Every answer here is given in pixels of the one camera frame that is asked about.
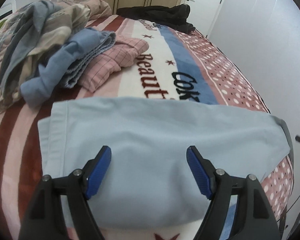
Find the black jacket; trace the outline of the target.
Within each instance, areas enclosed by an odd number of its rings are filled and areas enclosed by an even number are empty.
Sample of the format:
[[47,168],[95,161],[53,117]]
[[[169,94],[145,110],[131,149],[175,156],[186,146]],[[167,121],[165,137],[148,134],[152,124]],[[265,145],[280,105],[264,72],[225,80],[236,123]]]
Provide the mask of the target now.
[[171,8],[160,5],[126,7],[117,9],[116,13],[125,18],[147,20],[189,34],[196,29],[193,24],[187,22],[190,11],[188,4],[181,4]]

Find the light blue pants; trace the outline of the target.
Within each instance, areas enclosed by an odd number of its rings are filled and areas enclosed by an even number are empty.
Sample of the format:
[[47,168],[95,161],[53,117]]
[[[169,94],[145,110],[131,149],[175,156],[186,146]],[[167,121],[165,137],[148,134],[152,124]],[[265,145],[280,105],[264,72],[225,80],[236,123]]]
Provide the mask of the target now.
[[266,178],[293,146],[268,113],[194,101],[100,98],[56,102],[39,120],[42,169],[53,178],[82,168],[102,146],[110,167],[89,206],[99,227],[150,229],[194,222],[209,201],[186,161],[202,157],[232,176]]

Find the white door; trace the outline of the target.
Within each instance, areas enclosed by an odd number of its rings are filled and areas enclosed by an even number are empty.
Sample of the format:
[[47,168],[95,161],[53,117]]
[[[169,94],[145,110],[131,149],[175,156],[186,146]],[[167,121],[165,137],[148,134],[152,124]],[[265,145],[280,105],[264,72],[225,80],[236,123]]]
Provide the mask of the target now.
[[217,20],[224,0],[182,0],[191,8],[187,22],[205,37],[209,37]]

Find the grey-blue denim garment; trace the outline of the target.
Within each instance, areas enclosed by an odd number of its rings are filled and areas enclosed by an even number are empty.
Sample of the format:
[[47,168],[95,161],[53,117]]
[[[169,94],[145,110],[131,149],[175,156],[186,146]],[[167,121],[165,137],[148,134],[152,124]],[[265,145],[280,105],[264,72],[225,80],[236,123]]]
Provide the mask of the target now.
[[11,72],[35,48],[49,16],[62,7],[47,0],[28,4],[10,18],[0,31],[0,90]]

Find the striped polka-dot bed blanket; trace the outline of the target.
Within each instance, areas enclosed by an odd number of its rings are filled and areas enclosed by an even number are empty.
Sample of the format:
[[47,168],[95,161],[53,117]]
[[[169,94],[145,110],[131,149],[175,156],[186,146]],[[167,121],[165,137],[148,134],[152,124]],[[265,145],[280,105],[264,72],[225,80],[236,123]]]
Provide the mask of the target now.
[[[23,97],[0,113],[0,230],[7,239],[17,239],[21,222],[37,184],[45,175],[38,122],[51,115],[56,102],[91,97],[144,98],[194,101],[269,113],[256,90],[237,67],[197,31],[185,34],[146,20],[118,15],[89,20],[86,28],[113,31],[140,38],[149,49],[132,66],[122,68],[91,93],[78,82],[72,88],[58,85],[51,97],[30,107]],[[276,219],[286,208],[293,186],[290,155],[266,178],[259,180]],[[185,239],[180,229],[167,235],[160,228],[146,230],[147,239]]]

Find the pink striped quilt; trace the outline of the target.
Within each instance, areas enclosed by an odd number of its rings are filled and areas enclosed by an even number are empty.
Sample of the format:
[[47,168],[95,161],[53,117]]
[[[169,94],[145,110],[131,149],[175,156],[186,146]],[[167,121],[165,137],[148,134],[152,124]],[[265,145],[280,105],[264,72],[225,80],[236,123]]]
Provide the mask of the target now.
[[57,20],[57,23],[74,33],[89,20],[112,15],[112,10],[103,0],[41,0],[22,7],[0,28],[0,71],[4,54],[13,41],[24,40],[33,49],[43,33],[52,27],[54,19],[64,15],[67,20],[64,23]]

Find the blue folded garment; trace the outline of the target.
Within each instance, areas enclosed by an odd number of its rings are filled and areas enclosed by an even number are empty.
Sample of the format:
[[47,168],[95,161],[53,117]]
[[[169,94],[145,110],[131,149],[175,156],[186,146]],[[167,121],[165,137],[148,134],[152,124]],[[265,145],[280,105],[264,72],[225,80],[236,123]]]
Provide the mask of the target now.
[[84,28],[76,33],[49,57],[46,64],[38,65],[33,78],[21,85],[20,91],[25,102],[34,108],[48,100],[58,85],[74,87],[89,62],[109,50],[115,38],[113,31],[94,28]]

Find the white headboard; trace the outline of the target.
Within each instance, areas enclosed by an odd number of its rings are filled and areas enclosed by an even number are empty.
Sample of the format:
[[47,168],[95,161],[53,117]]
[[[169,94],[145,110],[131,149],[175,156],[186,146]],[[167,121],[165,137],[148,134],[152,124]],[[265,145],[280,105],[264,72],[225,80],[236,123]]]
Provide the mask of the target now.
[[6,0],[0,8],[0,21],[7,16],[15,13],[17,10],[17,4],[15,0]]

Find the pink checked garment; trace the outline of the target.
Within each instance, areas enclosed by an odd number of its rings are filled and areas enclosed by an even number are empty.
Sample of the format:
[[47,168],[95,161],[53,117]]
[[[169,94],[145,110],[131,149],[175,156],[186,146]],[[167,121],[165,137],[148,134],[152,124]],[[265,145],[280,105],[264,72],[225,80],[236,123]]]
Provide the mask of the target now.
[[148,49],[149,44],[143,39],[118,35],[110,49],[88,63],[78,84],[93,93],[109,79],[111,74],[132,66],[134,60]]

